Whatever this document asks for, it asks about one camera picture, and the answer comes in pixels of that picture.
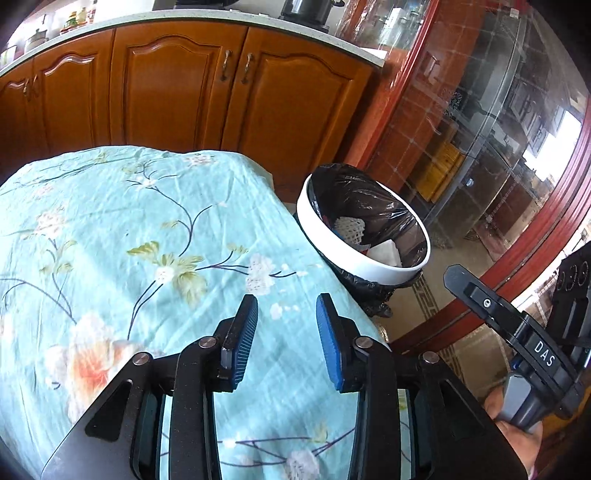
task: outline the kitchen appliance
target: kitchen appliance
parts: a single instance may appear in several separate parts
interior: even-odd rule
[[[39,29],[36,29],[33,36],[25,42],[25,53],[34,49],[36,46],[45,43],[47,40],[49,40],[47,38],[47,30],[40,32]]]
[[[235,4],[238,0],[176,0],[174,9],[179,8],[207,8],[221,10]]]
[[[285,0],[279,18],[328,33],[330,9],[344,6],[343,0]]]

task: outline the light blue cloth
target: light blue cloth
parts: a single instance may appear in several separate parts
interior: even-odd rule
[[[215,395],[223,477],[346,477],[357,395],[329,380],[316,297],[378,334],[270,182],[239,154],[104,147],[0,187],[0,437],[35,477],[133,353],[180,352],[245,293],[259,301],[245,378]]]

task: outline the bottle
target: bottle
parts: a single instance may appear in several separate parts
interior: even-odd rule
[[[90,12],[86,16],[88,23],[92,23],[95,21],[95,14],[96,14],[96,4],[99,0],[92,0],[92,7],[90,7]]]
[[[78,25],[82,25],[86,23],[86,7],[82,7],[82,10],[78,12],[76,16],[76,20]]]

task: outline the countertop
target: countertop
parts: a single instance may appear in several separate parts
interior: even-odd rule
[[[300,37],[306,37],[314,41],[324,43],[326,45],[338,48],[345,53],[353,57],[357,57],[364,60],[376,67],[383,67],[384,61],[379,57],[371,54],[364,49],[353,45],[345,40],[328,35],[327,33],[314,30],[313,28],[298,25],[285,20],[279,20],[278,18],[268,17],[266,15],[255,15],[247,14],[243,12],[233,12],[227,10],[206,10],[206,9],[179,9],[179,10],[158,10],[154,12],[145,12],[135,15],[128,15],[126,17],[112,18],[103,22],[97,22],[84,27],[77,28],[68,33],[52,38],[45,43],[39,45],[28,51],[21,57],[18,57],[12,63],[6,65],[0,70],[0,76],[8,73],[13,68],[17,67],[21,63],[41,53],[42,51],[48,50],[56,45],[64,43],[83,35],[87,35],[92,32],[107,30],[109,28],[119,27],[121,25],[129,25],[141,22],[158,21],[158,20],[216,20],[225,22],[236,22],[240,24],[254,25],[257,27],[273,28]]]

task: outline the wooden cabinet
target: wooden cabinet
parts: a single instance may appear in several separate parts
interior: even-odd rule
[[[372,67],[333,48],[250,28],[222,149],[250,157],[294,201],[306,175],[333,161]]]
[[[171,21],[118,28],[111,140],[189,152],[219,149],[247,27]]]
[[[109,68],[114,30],[47,50],[33,60],[34,101],[47,156],[109,145]]]
[[[0,77],[0,183],[41,155],[32,78],[31,60]]]
[[[234,22],[84,35],[0,77],[0,176],[101,145],[223,149],[262,165],[293,202],[306,175],[334,160],[372,69],[320,42]]]

